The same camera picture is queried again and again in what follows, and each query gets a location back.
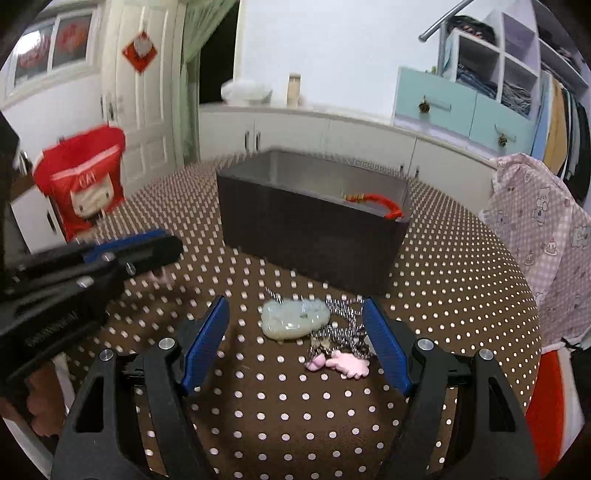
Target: jar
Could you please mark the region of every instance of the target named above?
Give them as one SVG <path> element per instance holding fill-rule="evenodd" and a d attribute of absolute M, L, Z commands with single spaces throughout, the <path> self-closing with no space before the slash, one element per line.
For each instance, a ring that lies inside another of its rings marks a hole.
<path fill-rule="evenodd" d="M 290 73 L 290 81 L 287 84 L 287 106 L 296 108 L 300 102 L 301 75 Z"/>

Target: window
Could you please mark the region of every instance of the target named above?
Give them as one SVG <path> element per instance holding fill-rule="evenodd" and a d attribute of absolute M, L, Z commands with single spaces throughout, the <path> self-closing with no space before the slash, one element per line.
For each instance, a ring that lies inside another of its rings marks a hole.
<path fill-rule="evenodd" d="M 12 52 L 7 94 L 33 80 L 91 66 L 98 17 L 98 8 L 86 8 L 31 26 Z"/>

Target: cabinet door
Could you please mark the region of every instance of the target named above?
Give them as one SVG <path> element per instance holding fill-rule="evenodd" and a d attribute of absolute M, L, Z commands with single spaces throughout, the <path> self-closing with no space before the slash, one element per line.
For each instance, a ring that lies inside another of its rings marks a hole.
<path fill-rule="evenodd" d="M 328 154 L 369 160 L 408 172 L 416 138 L 386 128 L 331 120 L 326 135 Z"/>
<path fill-rule="evenodd" d="M 488 204 L 494 171 L 470 157 L 423 140 L 417 140 L 410 165 L 411 176 L 441 190 L 474 214 Z"/>
<path fill-rule="evenodd" d="M 535 124 L 484 95 L 478 94 L 470 139 L 492 150 L 499 156 L 531 152 Z M 499 145 L 501 135 L 506 145 Z"/>
<path fill-rule="evenodd" d="M 255 151 L 288 148 L 309 152 L 324 151 L 329 121 L 297 113 L 258 113 L 255 118 Z"/>
<path fill-rule="evenodd" d="M 51 202 L 37 187 L 23 193 L 11 206 L 32 254 L 66 243 Z"/>
<path fill-rule="evenodd" d="M 419 105 L 424 102 L 428 112 L 422 113 Z M 396 116 L 428 122 L 467 137 L 475 105 L 476 91 L 471 88 L 431 73 L 400 68 Z"/>
<path fill-rule="evenodd" d="M 201 161 L 247 153 L 254 146 L 254 114 L 249 112 L 200 112 Z"/>

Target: black storage box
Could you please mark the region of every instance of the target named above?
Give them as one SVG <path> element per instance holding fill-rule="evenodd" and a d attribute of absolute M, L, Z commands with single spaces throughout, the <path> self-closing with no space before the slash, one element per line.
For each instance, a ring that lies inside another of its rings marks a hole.
<path fill-rule="evenodd" d="M 217 173 L 223 238 L 229 247 L 364 296 L 383 294 L 412 214 L 403 179 L 313 155 L 271 150 Z M 377 193 L 404 216 L 385 219 Z"/>

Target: red bag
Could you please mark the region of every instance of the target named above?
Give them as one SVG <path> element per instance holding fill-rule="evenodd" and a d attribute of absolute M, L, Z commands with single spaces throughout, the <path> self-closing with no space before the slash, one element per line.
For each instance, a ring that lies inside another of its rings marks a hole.
<path fill-rule="evenodd" d="M 107 125 L 44 150 L 33 171 L 39 189 L 57 204 L 71 240 L 123 201 L 123 130 Z"/>

